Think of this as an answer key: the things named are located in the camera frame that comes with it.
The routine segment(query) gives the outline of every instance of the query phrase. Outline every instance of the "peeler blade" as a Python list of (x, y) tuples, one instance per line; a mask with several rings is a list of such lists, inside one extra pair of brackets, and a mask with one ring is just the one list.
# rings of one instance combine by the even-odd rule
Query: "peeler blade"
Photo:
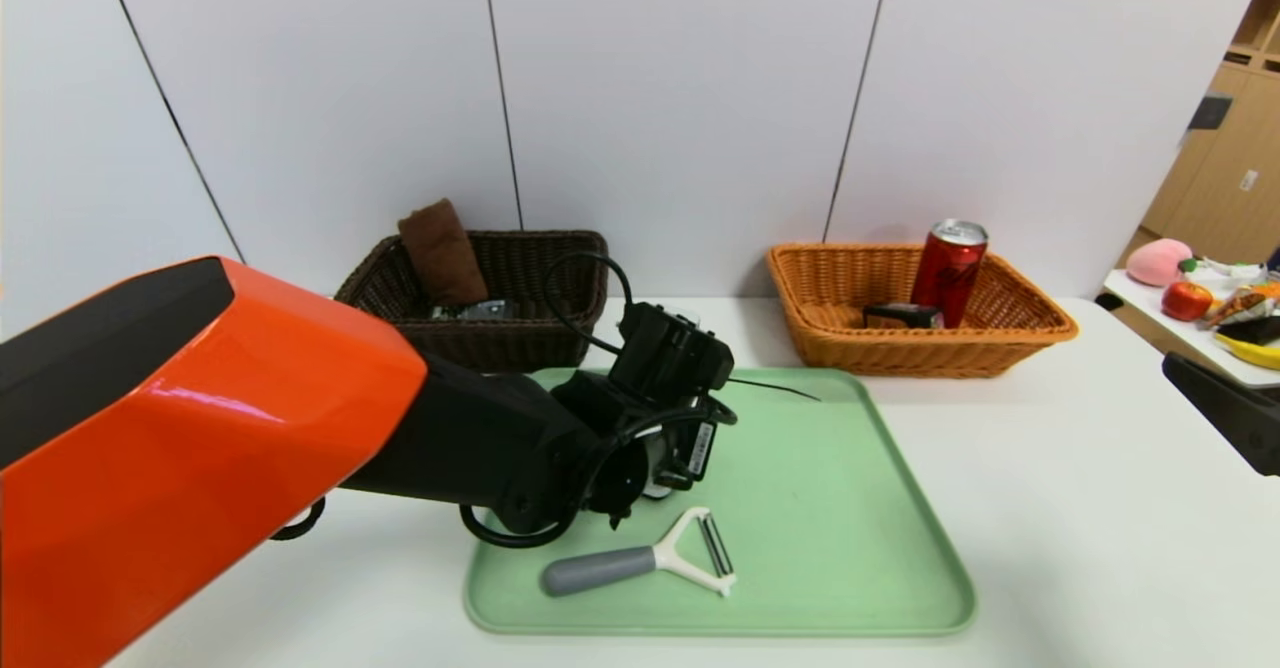
[(723, 578), (733, 573), (733, 563), (728, 559), (728, 549), (724, 548), (724, 539), (719, 535), (716, 518), (710, 513), (698, 518), (698, 526), (703, 531), (703, 540), (707, 541), (707, 550), (712, 554), (712, 564), (716, 568), (716, 577)]

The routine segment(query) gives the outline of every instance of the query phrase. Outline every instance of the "can lid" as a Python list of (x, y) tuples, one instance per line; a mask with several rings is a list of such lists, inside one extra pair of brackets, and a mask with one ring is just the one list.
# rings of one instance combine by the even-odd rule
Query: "can lid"
[(945, 221), (933, 223), (933, 235), (951, 244), (986, 244), (987, 229), (973, 221), (957, 221), (956, 218), (947, 218)]

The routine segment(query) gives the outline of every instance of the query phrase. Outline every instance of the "orange wicker basket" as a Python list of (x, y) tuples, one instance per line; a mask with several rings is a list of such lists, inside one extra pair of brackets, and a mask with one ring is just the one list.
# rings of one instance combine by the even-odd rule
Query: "orange wicker basket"
[(861, 329), (863, 305), (911, 298), (919, 244), (778, 244), (769, 271), (791, 340), (809, 366), (867, 376), (988, 378), (1070, 340), (1075, 321), (987, 253), (959, 329)]

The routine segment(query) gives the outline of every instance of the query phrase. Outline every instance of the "green tray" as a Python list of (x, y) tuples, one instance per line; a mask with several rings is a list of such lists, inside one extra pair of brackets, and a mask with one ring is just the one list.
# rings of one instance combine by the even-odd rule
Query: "green tray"
[[(553, 386), (567, 369), (534, 376)], [(664, 500), (641, 499), (611, 531), (581, 513), (550, 545), (480, 544), (466, 609), (499, 633), (687, 636), (931, 636), (964, 628), (974, 591), (951, 541), (867, 389), (831, 369), (758, 369), (736, 378), (818, 395), (730, 384), (718, 397), (740, 422), (721, 426), (707, 480)], [(690, 505), (713, 509), (737, 572), (732, 595), (667, 572), (549, 598), (552, 561), (648, 545)], [(709, 568), (696, 527), (681, 555)]]

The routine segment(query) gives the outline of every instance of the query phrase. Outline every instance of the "brown cloth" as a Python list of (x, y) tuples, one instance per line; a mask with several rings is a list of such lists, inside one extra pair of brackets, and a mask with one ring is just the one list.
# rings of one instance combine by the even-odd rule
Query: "brown cloth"
[(403, 218), (399, 234), (431, 305), (471, 305), (489, 299), (475, 250), (448, 198)]

